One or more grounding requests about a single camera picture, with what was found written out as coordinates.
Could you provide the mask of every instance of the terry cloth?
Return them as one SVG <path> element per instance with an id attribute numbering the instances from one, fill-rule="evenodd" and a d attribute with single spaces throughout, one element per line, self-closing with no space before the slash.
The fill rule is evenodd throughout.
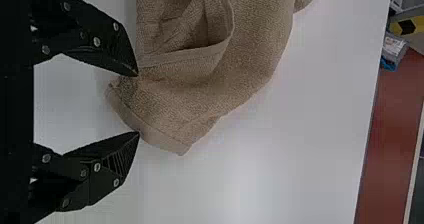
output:
<path id="1" fill-rule="evenodd" d="M 183 155 L 271 78 L 311 0 L 137 0 L 137 78 L 107 99 L 144 140 Z"/>

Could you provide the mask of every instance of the floor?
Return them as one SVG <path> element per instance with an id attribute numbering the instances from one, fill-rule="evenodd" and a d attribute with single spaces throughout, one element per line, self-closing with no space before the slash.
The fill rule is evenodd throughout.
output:
<path id="1" fill-rule="evenodd" d="M 409 50 L 380 72 L 355 224 L 403 223 L 423 100 L 424 56 Z"/>

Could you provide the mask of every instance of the towel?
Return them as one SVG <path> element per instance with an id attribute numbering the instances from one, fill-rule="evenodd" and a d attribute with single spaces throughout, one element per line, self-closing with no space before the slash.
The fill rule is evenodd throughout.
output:
<path id="1" fill-rule="evenodd" d="M 311 0 L 137 0 L 137 78 L 106 97 L 143 139 L 185 154 L 271 78 Z"/>

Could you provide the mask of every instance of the bolt head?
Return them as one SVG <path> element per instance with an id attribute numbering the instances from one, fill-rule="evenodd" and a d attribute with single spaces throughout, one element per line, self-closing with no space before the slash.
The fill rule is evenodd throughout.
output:
<path id="1" fill-rule="evenodd" d="M 102 168 L 102 165 L 100 163 L 94 164 L 94 171 L 95 172 L 99 172 L 101 168 Z"/>
<path id="2" fill-rule="evenodd" d="M 85 39 L 85 37 L 86 37 L 85 33 L 84 32 L 80 32 L 80 37 L 81 37 L 81 39 Z"/>
<path id="3" fill-rule="evenodd" d="M 49 163 L 51 159 L 52 159 L 52 156 L 50 154 L 45 154 L 43 155 L 42 162 L 46 164 L 46 163 Z"/>
<path id="4" fill-rule="evenodd" d="M 98 38 L 98 37 L 95 37 L 93 39 L 93 43 L 94 43 L 94 46 L 96 46 L 96 47 L 100 47 L 100 45 L 102 44 L 102 42 L 100 41 L 100 38 Z"/>
<path id="5" fill-rule="evenodd" d="M 119 31 L 119 24 L 118 23 L 116 23 L 116 22 L 113 23 L 113 30 Z"/>
<path id="6" fill-rule="evenodd" d="M 71 200 L 69 200 L 69 198 L 65 198 L 62 202 L 62 209 L 67 208 L 70 203 L 71 203 Z"/>
<path id="7" fill-rule="evenodd" d="M 45 55 L 49 55 L 49 54 L 50 54 L 50 47 L 49 47 L 49 46 L 46 46 L 46 45 L 43 45 L 43 46 L 41 47 L 41 51 L 42 51 Z"/>
<path id="8" fill-rule="evenodd" d="M 67 3 L 67 2 L 64 2 L 64 3 L 63 3 L 63 9 L 64 9 L 65 11 L 70 11 L 70 10 L 71 10 L 71 4 L 69 4 L 69 3 Z"/>
<path id="9" fill-rule="evenodd" d="M 119 186 L 119 179 L 118 179 L 118 178 L 116 178 L 116 179 L 113 181 L 113 186 L 114 186 L 114 187 L 118 187 L 118 186 Z"/>
<path id="10" fill-rule="evenodd" d="M 87 177 L 87 170 L 86 170 L 86 169 L 81 170 L 81 174 L 80 174 L 80 176 L 81 176 L 82 178 Z"/>

